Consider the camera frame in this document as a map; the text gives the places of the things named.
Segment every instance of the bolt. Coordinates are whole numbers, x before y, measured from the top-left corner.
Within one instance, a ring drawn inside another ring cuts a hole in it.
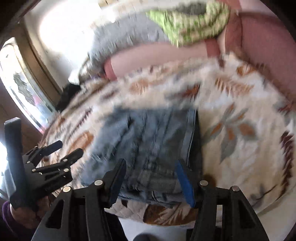
[[[94,184],[96,185],[96,186],[100,186],[100,185],[102,185],[104,182],[102,181],[102,180],[96,180],[95,182],[94,182]]]
[[[69,192],[70,190],[71,190],[71,187],[69,187],[69,186],[66,186],[66,187],[63,188],[64,192]]]
[[[240,190],[238,186],[232,186],[231,188],[234,192],[238,192]]]
[[[209,183],[208,183],[208,181],[206,181],[206,180],[201,180],[200,181],[200,185],[202,185],[202,186],[207,186]]]

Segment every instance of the green knitted cloth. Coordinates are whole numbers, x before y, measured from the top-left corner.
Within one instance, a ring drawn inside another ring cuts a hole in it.
[[[170,10],[150,10],[147,16],[156,22],[173,45],[183,46],[218,35],[228,22],[230,9],[225,3],[207,3],[206,13],[187,15]]]

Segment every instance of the person's arm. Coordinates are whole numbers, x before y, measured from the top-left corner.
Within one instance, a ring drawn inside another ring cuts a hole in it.
[[[49,209],[48,197],[37,202],[38,212],[27,207],[13,209],[9,202],[2,206],[3,220],[10,232],[21,241],[30,241],[42,217]]]

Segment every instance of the window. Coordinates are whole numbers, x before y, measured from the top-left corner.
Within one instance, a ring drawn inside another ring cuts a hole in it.
[[[32,78],[15,38],[6,41],[0,51],[0,78],[23,114],[43,133],[54,106]]]

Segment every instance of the purple sleeve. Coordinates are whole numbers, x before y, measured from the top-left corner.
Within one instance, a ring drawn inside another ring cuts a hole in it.
[[[23,225],[17,223],[10,212],[9,205],[9,202],[5,202],[2,206],[2,215],[4,222],[15,237],[17,237],[21,241],[30,241],[34,235],[35,229],[27,229]]]

